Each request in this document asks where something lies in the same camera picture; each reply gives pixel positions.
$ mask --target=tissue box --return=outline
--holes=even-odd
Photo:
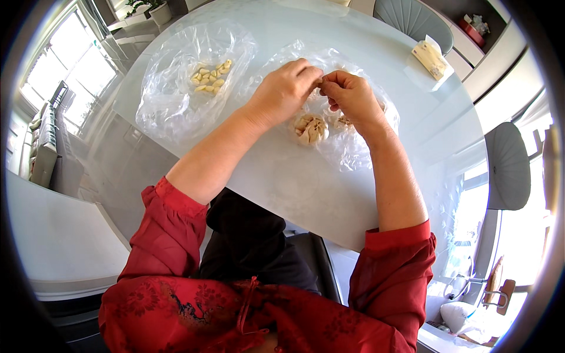
[[[453,67],[441,55],[441,52],[427,41],[418,42],[414,49],[412,49],[412,54],[417,57],[437,81],[443,82],[455,72]]]

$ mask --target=sleeve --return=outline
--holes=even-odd
[[[429,220],[382,233],[368,230],[350,279],[349,306],[396,328],[414,351],[435,248]]]
[[[165,177],[141,197],[145,214],[129,244],[118,281],[139,276],[190,276],[200,262],[207,206],[178,191]]]

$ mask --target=red blouse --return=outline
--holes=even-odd
[[[429,221],[368,230],[351,275],[349,307],[255,278],[187,278],[199,263],[206,206],[162,178],[142,193],[132,251],[102,296],[100,332],[113,352],[241,352],[276,323],[278,352],[415,352],[436,238]]]

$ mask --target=forearm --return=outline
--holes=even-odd
[[[384,121],[371,124],[363,129],[362,136],[371,150],[380,231],[425,222],[428,212],[424,198],[404,147],[390,125]]]
[[[171,168],[166,175],[169,183],[198,203],[210,202],[225,187],[245,152],[266,131],[249,118],[245,106],[231,114]]]

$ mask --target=gray chair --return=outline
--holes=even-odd
[[[440,45],[444,56],[453,47],[453,34],[447,24],[416,0],[377,0],[373,17],[417,41],[429,35]]]
[[[324,240],[313,233],[297,234],[286,240],[296,247],[312,273],[318,277],[316,285],[320,294],[329,300],[343,304]]]

